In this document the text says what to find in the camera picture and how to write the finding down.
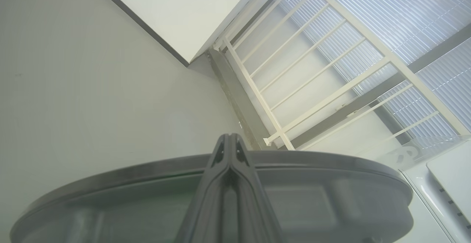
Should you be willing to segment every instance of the curved rim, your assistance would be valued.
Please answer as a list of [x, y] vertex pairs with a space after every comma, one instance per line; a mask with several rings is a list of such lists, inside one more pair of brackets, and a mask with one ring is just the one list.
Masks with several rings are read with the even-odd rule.
[[[249, 151], [249, 153], [257, 169], [343, 169], [378, 174], [407, 185], [407, 182], [394, 169], [359, 157], [307, 151]], [[116, 169], [90, 176], [57, 188], [41, 196], [28, 206], [10, 230], [10, 237], [24, 219], [44, 208], [118, 186], [176, 176], [202, 174], [209, 157], [210, 154], [194, 155], [129, 166], [124, 169]], [[409, 203], [411, 200], [412, 192], [410, 192]]]

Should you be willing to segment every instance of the white railing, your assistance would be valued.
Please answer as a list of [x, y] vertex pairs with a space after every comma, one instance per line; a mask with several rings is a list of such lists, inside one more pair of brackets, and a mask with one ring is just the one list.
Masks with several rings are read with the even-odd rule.
[[[263, 38], [261, 39], [255, 47], [249, 51], [249, 53], [243, 58], [239, 58], [239, 55], [236, 52], [236, 48], [241, 45], [241, 43], [249, 36], [250, 33], [254, 31], [254, 29], [260, 25], [260, 23], [269, 15], [271, 11], [276, 8], [276, 6], [281, 2], [282, 0], [276, 0], [273, 5], [271, 5], [266, 12], [245, 32], [244, 35], [242, 35], [239, 40], [234, 44], [231, 45], [229, 41], [229, 36], [228, 35], [223, 35], [222, 36], [222, 41], [224, 45], [228, 48], [228, 51], [230, 54], [233, 56], [237, 67], [240, 68], [244, 78], [246, 81], [249, 83], [250, 88], [253, 90], [257, 100], [259, 103], [262, 105], [264, 112], [266, 115], [269, 117], [269, 120], [273, 124], [274, 128], [276, 129], [276, 132], [269, 136], [268, 138], [264, 139], [267, 145], [271, 145], [272, 142], [274, 142], [278, 137], [281, 138], [283, 141], [284, 145], [287, 147], [289, 150], [294, 150], [293, 145], [291, 144], [290, 139], [286, 135], [288, 131], [296, 127], [298, 124], [301, 122], [305, 121], [309, 117], [313, 116], [317, 112], [319, 112], [321, 109], [323, 109], [325, 106], [328, 104], [332, 103], [339, 97], [341, 97], [343, 94], [347, 93], [349, 90], [351, 90], [353, 87], [356, 85], [360, 84], [363, 80], [365, 80], [367, 77], [372, 75], [373, 73], [377, 72], [380, 70], [382, 67], [384, 67], [387, 64], [392, 64], [394, 67], [398, 70], [399, 73], [401, 73], [405, 79], [409, 80], [410, 85], [407, 87], [401, 89], [400, 91], [396, 92], [392, 96], [388, 97], [386, 100], [383, 100], [379, 104], [375, 105], [374, 107], [368, 109], [366, 112], [363, 112], [362, 114], [354, 117], [350, 121], [346, 122], [342, 126], [336, 128], [335, 130], [328, 132], [328, 134], [323, 135], [319, 139], [316, 139], [313, 143], [309, 144], [308, 146], [305, 146], [302, 148], [302, 150], [308, 149], [311, 146], [317, 144], [318, 142], [322, 141], [323, 139], [326, 139], [327, 137], [335, 134], [342, 128], [348, 126], [349, 124], [357, 121], [364, 115], [368, 114], [369, 112], [372, 112], [374, 109], [380, 107], [382, 104], [386, 103], [387, 101], [391, 100], [393, 97], [396, 97], [397, 95], [401, 94], [405, 90], [409, 89], [410, 87], [415, 87], [418, 91], [420, 91], [423, 96], [429, 100], [429, 102], [436, 108], [436, 112], [433, 112], [431, 115], [428, 115], [427, 117], [424, 117], [423, 119], [415, 122], [414, 124], [410, 125], [409, 127], [403, 129], [402, 131], [391, 135], [387, 139], [384, 139], [383, 141], [380, 141], [376, 143], [374, 146], [369, 147], [364, 151], [370, 150], [374, 147], [376, 147], [379, 144], [382, 144], [385, 141], [388, 141], [399, 134], [402, 134], [403, 132], [423, 123], [424, 121], [430, 119], [431, 117], [441, 114], [448, 122], [449, 124], [455, 129], [455, 131], [458, 134], [461, 135], [467, 135], [470, 134], [469, 131], [466, 129], [466, 127], [454, 116], [454, 114], [441, 102], [434, 93], [426, 87], [426, 85], [407, 67], [407, 65], [397, 56], [395, 55], [394, 52], [392, 52], [389, 48], [387, 48], [386, 45], [371, 31], [369, 30], [363, 23], [361, 23], [354, 15], [352, 15], [343, 5], [337, 2], [337, 0], [325, 0], [327, 4], [321, 8], [320, 11], [318, 11], [311, 19], [309, 19], [299, 30], [297, 30], [288, 40], [286, 40], [278, 49], [275, 50], [275, 52], [270, 55], [262, 64], [257, 67], [254, 72], [250, 73], [247, 71], [246, 67], [244, 66], [244, 62], [253, 55], [256, 50], [276, 31], [279, 26], [281, 26], [282, 23], [284, 23], [286, 20], [290, 18], [291, 15], [293, 15], [296, 10], [306, 1], [306, 0], [301, 0], [298, 5], [296, 5], [287, 15], [283, 17], [283, 19]], [[288, 65], [283, 71], [281, 71], [280, 74], [278, 74], [274, 79], [272, 79], [267, 85], [265, 85], [263, 88], [259, 89], [257, 85], [254, 83], [254, 80], [252, 79], [254, 75], [256, 75], [261, 69], [263, 69], [267, 63], [272, 60], [279, 52], [283, 50], [286, 45], [289, 45], [291, 40], [298, 36], [311, 22], [313, 22], [320, 14], [322, 14], [328, 7], [334, 8], [340, 15], [343, 16], [343, 20], [340, 21], [332, 30], [330, 30], [328, 33], [326, 33], [322, 38], [319, 39], [315, 44], [311, 46], [306, 52], [304, 52], [302, 55], [300, 55], [299, 58], [294, 60], [290, 65]], [[328, 65], [326, 65], [324, 68], [322, 68], [318, 73], [313, 75], [311, 78], [309, 78], [305, 83], [300, 85], [298, 88], [296, 88], [294, 91], [292, 91], [287, 97], [282, 99], [280, 102], [276, 103], [273, 106], [269, 106], [266, 103], [266, 100], [262, 96], [261, 92], [266, 90], [268, 87], [270, 87], [274, 82], [276, 82], [278, 79], [280, 79], [286, 72], [288, 72], [291, 68], [293, 68], [298, 62], [300, 62], [306, 55], [308, 55], [310, 52], [315, 50], [316, 48], [319, 47], [319, 45], [326, 40], [331, 34], [333, 34], [338, 28], [340, 28], [344, 23], [350, 23], [353, 27], [355, 27], [358, 32], [360, 32], [361, 35], [363, 35], [363, 38], [360, 39], [357, 43], [352, 45], [350, 48], [348, 48], [345, 52], [343, 52], [340, 56], [332, 60]], [[292, 97], [294, 94], [296, 94], [299, 90], [301, 90], [303, 87], [308, 85], [310, 82], [315, 80], [319, 75], [321, 75], [323, 72], [325, 72], [328, 68], [332, 67], [338, 60], [340, 60], [342, 57], [347, 55], [349, 52], [351, 52], [355, 47], [363, 43], [364, 41], [369, 41], [374, 47], [383, 55], [383, 58], [379, 60], [377, 63], [372, 65], [368, 70], [366, 70], [364, 73], [360, 74], [359, 76], [355, 77], [353, 80], [348, 82], [346, 85], [335, 91], [334, 93], [330, 94], [328, 97], [323, 99], [321, 102], [313, 106], [311, 109], [306, 111], [305, 113], [301, 114], [299, 117], [296, 117], [288, 123], [286, 126], [281, 127], [280, 123], [276, 119], [276, 117], [273, 114], [273, 110], [278, 107], [280, 104], [288, 100], [290, 97]]]

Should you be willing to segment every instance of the gray floor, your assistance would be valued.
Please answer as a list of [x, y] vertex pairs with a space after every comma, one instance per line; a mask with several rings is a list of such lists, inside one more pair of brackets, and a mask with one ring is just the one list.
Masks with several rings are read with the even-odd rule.
[[111, 0], [0, 0], [0, 14], [2, 243], [52, 189], [243, 133], [210, 65], [185, 68]]

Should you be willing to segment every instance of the gray plastic object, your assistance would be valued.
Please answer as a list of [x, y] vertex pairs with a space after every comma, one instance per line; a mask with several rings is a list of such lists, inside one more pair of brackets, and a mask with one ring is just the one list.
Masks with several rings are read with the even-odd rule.
[[[221, 165], [216, 176], [225, 177], [211, 176], [213, 164]], [[246, 151], [233, 134], [223, 135], [211, 155], [131, 166], [56, 189], [29, 206], [10, 239], [392, 243], [412, 228], [411, 199], [409, 185], [382, 164], [318, 152]]]

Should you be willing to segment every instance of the wall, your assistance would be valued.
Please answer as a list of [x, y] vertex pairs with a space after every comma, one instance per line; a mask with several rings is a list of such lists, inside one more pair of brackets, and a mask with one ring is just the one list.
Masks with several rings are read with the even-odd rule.
[[249, 0], [122, 0], [185, 60], [214, 43]]
[[[276, 7], [274, 11], [270, 13], [237, 48], [236, 51], [239, 57], [241, 59], [244, 58], [249, 51], [253, 49], [254, 46], [257, 45], [257, 43], [266, 36], [266, 34], [272, 30], [276, 24], [278, 24], [285, 14], [286, 13], [284, 13], [281, 8]], [[283, 25], [281, 25], [281, 27], [278, 28], [278, 30], [276, 30], [276, 32], [269, 37], [269, 39], [245, 62], [244, 65], [248, 72], [252, 73], [298, 29], [299, 27], [297, 27], [291, 20], [287, 20], [283, 23]], [[304, 34], [300, 34], [296, 37], [289, 45], [280, 51], [263, 70], [254, 76], [254, 82], [257, 87], [259, 89], [263, 88], [270, 80], [276, 77], [283, 69], [290, 65], [299, 57], [299, 55], [308, 50], [312, 45], [313, 43], [308, 40]], [[268, 116], [264, 113], [261, 105], [258, 103], [255, 95], [249, 88], [248, 83], [242, 76], [242, 73], [238, 69], [234, 59], [229, 52], [226, 52], [226, 56], [235, 72], [238, 74], [239, 80], [241, 80], [242, 85], [251, 98], [252, 103], [256, 107], [265, 126], [269, 132], [273, 134], [275, 132], [274, 127], [269, 121]], [[314, 50], [295, 67], [289, 70], [283, 77], [276, 81], [271, 87], [266, 89], [262, 95], [269, 106], [274, 106], [279, 102], [279, 100], [286, 97], [286, 95], [291, 93], [299, 85], [303, 84], [327, 64], [328, 61], [326, 58], [318, 50]], [[345, 81], [340, 77], [335, 69], [330, 68], [313, 80], [309, 85], [301, 89], [298, 93], [294, 94], [289, 100], [277, 107], [273, 113], [281, 126], [286, 126], [296, 117], [299, 117], [299, 115], [315, 106], [343, 85], [345, 85]], [[313, 125], [322, 121], [329, 115], [332, 115], [338, 107], [352, 100], [354, 97], [355, 93], [352, 91], [344, 94], [339, 99], [327, 105], [315, 115], [290, 130], [287, 133], [288, 137], [290, 139], [294, 139], [296, 136], [299, 136], [301, 133], [313, 127]], [[392, 134], [389, 129], [387, 129], [377, 115], [371, 113], [353, 123], [346, 129], [325, 139], [323, 142], [316, 144], [310, 148], [310, 150], [355, 155], [391, 135]], [[278, 147], [283, 145], [280, 139], [277, 139], [275, 144]], [[380, 149], [373, 150], [375, 153], [372, 154], [372, 156], [375, 157], [378, 154], [384, 154], [397, 147], [400, 147], [399, 142], [396, 139], [392, 139], [382, 145]]]
[[111, 0], [0, 0], [0, 14], [0, 242], [52, 189], [242, 133], [212, 72]]

